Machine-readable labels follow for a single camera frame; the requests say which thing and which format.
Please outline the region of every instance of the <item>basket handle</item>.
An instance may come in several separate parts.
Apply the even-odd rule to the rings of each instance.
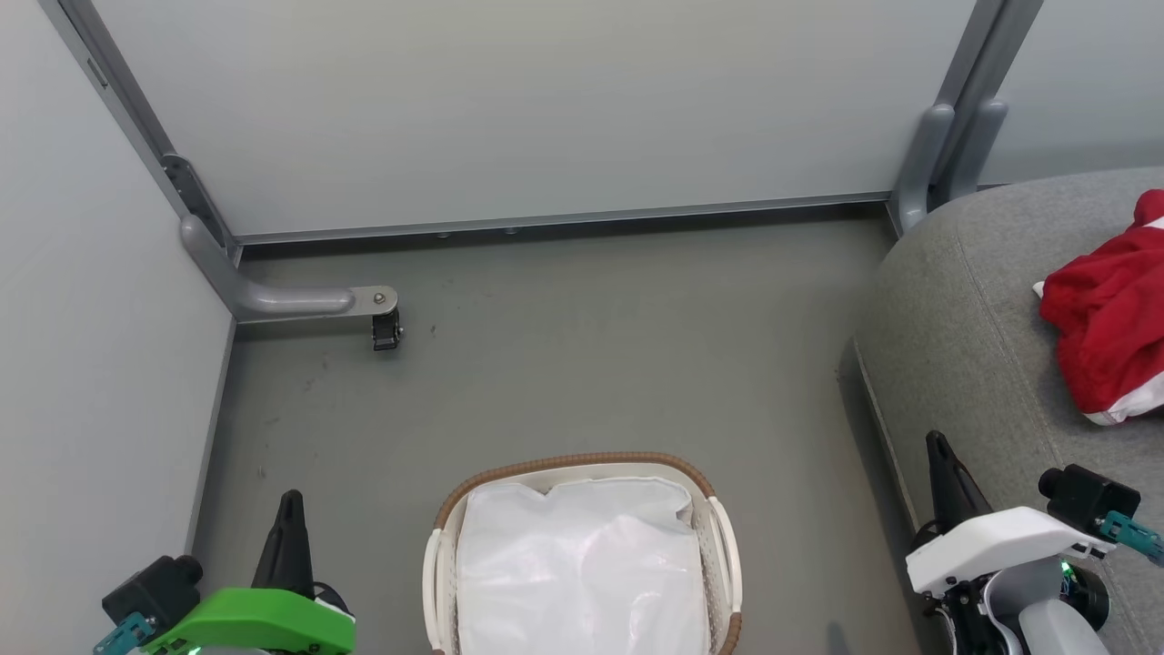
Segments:
[[[723,540],[722,546],[724,554],[728,556],[728,577],[731,578],[731,611],[732,614],[736,614],[739,613],[744,604],[744,574],[739,565],[739,547],[736,546],[736,531],[732,529],[731,519],[728,518],[728,511],[724,510],[719,499],[712,496],[708,498],[708,503],[711,504],[716,524],[719,525],[719,539]]]
[[[440,650],[440,626],[436,624],[436,549],[440,547],[438,528],[428,535],[425,546],[424,579],[420,581],[420,598],[425,606],[425,633],[433,650]]]

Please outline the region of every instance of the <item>white laundry basket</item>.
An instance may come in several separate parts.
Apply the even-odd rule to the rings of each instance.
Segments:
[[[711,628],[709,655],[731,655],[739,641],[744,596],[736,534],[707,478],[687,462],[658,453],[553,457],[494,469],[461,483],[441,506],[425,549],[425,631],[434,655],[461,653],[456,632],[456,543],[467,498],[474,487],[504,480],[545,493],[562,483],[629,477],[663,478],[682,485],[691,494],[691,527],[700,540],[708,626]]]

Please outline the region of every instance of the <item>red garment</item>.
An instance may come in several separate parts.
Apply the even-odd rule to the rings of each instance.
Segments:
[[[1039,314],[1079,410],[1102,426],[1164,405],[1164,190],[1127,232],[1048,276]]]

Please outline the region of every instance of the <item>white robot part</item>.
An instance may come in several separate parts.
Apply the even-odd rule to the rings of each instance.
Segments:
[[[1027,606],[1018,625],[1031,653],[1042,655],[1108,655],[1095,631],[1071,606],[1051,598]]]
[[[959,524],[907,555],[906,568],[914,591],[943,597],[960,581],[1053,555],[1086,558],[1114,548],[1037,510],[1015,507]]]

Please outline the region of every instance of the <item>gray sofa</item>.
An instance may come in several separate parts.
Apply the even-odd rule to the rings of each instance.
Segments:
[[[1107,428],[1084,419],[1031,291],[1126,229],[1154,187],[1164,187],[1164,168],[991,188],[939,207],[889,252],[856,347],[915,528],[932,518],[931,429],[949,437],[995,510],[1045,508],[1039,475],[1077,463],[1140,490],[1136,519],[1164,527],[1164,417]],[[1164,652],[1164,569],[1126,548],[1088,568],[1112,595],[1100,631],[1108,649]]]

